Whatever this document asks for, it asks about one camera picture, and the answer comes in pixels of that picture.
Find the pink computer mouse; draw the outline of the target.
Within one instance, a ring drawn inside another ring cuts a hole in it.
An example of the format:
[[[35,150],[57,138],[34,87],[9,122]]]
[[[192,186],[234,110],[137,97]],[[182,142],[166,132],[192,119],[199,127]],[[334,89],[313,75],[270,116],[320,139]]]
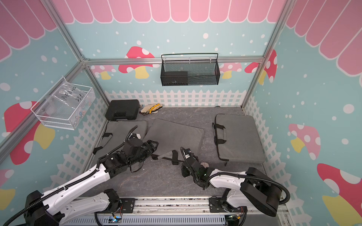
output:
[[[204,168],[208,168],[209,164],[208,163],[200,163]]]

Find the grey laptop bag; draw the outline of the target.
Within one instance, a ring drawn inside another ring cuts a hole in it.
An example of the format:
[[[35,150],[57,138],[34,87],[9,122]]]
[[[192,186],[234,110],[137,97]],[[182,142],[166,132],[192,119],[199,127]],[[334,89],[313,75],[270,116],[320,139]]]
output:
[[[181,148],[190,149],[198,154],[201,149],[204,130],[175,122],[156,119],[146,133],[145,141],[158,142],[152,160],[168,160],[173,165],[183,162]]]
[[[143,139],[146,135],[146,121],[111,121],[107,124],[106,131],[101,137],[101,142],[93,150],[94,158],[91,165],[94,166],[97,160],[112,151],[117,146],[121,145],[129,131],[138,126],[134,133],[139,134],[139,138]]]
[[[213,122],[218,158],[225,162],[264,162],[262,144],[251,116],[217,114]]]

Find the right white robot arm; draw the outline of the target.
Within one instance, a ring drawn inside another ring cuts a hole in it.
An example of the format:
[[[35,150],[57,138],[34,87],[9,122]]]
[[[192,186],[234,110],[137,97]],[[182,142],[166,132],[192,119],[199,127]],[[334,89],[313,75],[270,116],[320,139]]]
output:
[[[209,198],[211,212],[239,212],[244,214],[253,206],[261,213],[275,217],[280,205],[290,198],[289,190],[256,168],[243,172],[227,172],[205,167],[190,149],[181,148],[182,175],[192,176],[193,182],[207,189],[224,188],[221,197]]]

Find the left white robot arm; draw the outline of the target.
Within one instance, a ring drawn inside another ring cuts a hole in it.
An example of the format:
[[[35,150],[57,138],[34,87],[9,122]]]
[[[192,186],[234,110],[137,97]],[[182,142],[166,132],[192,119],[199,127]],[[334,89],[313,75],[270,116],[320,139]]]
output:
[[[106,189],[82,200],[79,196],[131,169],[134,164],[142,164],[157,150],[158,142],[142,141],[134,131],[135,128],[132,128],[122,144],[100,157],[85,173],[55,189],[29,194],[25,207],[4,225],[10,225],[20,216],[24,217],[27,226],[63,226],[90,213],[120,213],[123,203],[114,189]]]

